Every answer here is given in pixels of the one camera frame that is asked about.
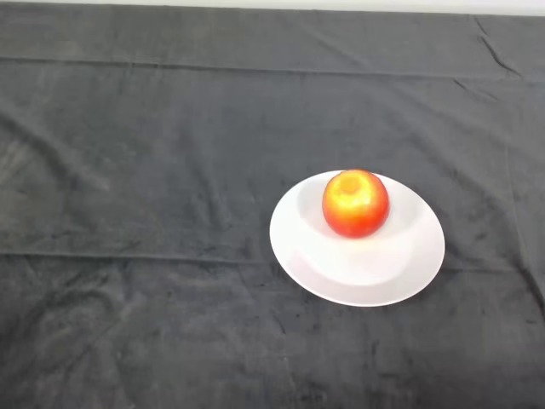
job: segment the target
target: apple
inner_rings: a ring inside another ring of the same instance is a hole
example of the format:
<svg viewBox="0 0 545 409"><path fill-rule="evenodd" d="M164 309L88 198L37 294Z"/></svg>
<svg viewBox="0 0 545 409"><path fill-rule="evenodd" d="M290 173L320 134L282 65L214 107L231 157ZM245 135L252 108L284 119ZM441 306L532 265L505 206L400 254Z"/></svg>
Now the apple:
<svg viewBox="0 0 545 409"><path fill-rule="evenodd" d="M341 236L361 238L378 230L390 211L382 181L367 170L344 170L327 184L322 211L330 227Z"/></svg>

